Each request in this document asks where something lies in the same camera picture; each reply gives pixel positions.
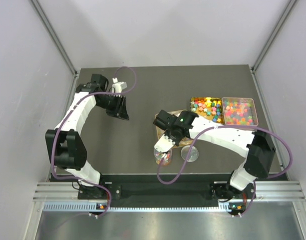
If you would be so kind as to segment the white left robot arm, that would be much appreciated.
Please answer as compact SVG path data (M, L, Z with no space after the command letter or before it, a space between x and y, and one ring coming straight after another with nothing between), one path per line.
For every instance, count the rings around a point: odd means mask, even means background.
M122 95L127 83L114 77L112 86L108 84L106 77L93 74L88 83L78 85L64 118L54 129L45 133L52 174L56 174L55 169L68 171L95 198L106 194L106 186L101 183L101 173L87 160L87 150L81 138L82 129L95 107L104 109L110 117L129 119L126 98Z

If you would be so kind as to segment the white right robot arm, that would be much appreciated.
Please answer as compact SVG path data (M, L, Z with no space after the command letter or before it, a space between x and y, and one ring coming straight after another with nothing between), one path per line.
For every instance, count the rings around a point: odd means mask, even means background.
M159 153L165 153L178 146L182 139L189 138L224 147L245 159L233 171L223 198L237 198L254 180L266 179L269 175L276 148L271 136L263 129L232 128L187 110L179 116L161 110L153 124L164 132L154 145Z

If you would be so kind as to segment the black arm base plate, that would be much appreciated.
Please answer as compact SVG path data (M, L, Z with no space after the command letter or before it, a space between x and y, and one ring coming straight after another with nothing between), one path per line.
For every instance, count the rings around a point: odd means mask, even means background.
M207 200L251 199L254 185L247 184L238 190L229 185L228 174L184 174L171 184L161 183L152 174L116 174L104 175L99 184L110 190L114 200L129 196L194 196Z

